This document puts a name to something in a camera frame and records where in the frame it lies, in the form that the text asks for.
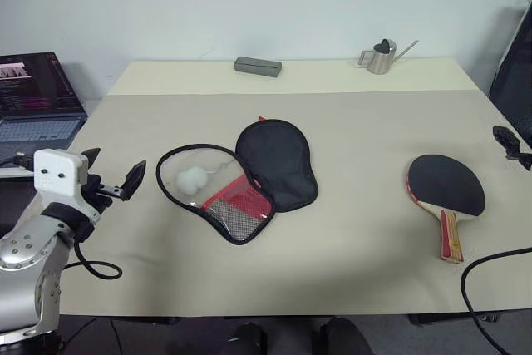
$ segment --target gray box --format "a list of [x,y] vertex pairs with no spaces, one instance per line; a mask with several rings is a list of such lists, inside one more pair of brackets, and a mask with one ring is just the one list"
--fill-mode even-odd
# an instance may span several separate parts
[[272,76],[277,78],[281,72],[280,62],[260,60],[258,58],[239,57],[234,61],[234,69],[249,74]]

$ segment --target white fluffy ball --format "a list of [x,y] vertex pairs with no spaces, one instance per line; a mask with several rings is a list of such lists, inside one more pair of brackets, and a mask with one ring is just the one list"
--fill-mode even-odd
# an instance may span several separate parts
[[175,185],[186,195],[195,195],[207,185],[208,181],[206,170],[199,166],[192,166],[177,174]]

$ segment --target ping pong paddle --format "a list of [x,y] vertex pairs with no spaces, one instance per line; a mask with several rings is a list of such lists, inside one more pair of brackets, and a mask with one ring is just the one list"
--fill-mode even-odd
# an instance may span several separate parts
[[412,199],[441,223],[441,258],[458,264],[464,260],[456,223],[474,219],[485,206],[484,191],[465,165],[443,155],[422,155],[410,165],[406,188]]

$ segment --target black rubber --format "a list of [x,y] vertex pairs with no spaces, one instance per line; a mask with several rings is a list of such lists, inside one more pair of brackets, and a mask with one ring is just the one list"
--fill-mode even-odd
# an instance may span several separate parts
[[408,171],[414,196],[428,204],[478,216],[485,207],[478,178],[465,165],[444,155],[422,155]]

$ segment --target table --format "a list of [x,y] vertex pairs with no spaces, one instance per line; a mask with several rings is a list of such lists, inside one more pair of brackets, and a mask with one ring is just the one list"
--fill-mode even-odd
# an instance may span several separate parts
[[[532,175],[506,160],[491,135],[493,125],[509,124],[451,59],[406,59],[385,76],[352,65],[285,62],[274,79],[232,71],[228,62],[132,63],[71,147],[100,146],[92,168],[109,184],[121,182],[138,160],[148,161],[134,198],[108,209],[82,245],[88,259],[119,264],[124,276],[102,281],[69,269],[61,312],[465,311],[459,281],[467,263],[530,246]],[[283,75],[309,86],[291,87]],[[211,94],[200,95],[206,87]],[[286,119],[303,131],[320,192],[311,205],[276,214],[257,238],[235,246],[163,196],[155,164],[180,145],[233,149],[259,116]],[[439,259],[439,224],[406,193],[409,162],[429,153],[464,162],[484,186],[484,214],[459,225],[462,265]],[[468,278],[468,291],[478,310],[530,308],[530,258],[483,265]]]

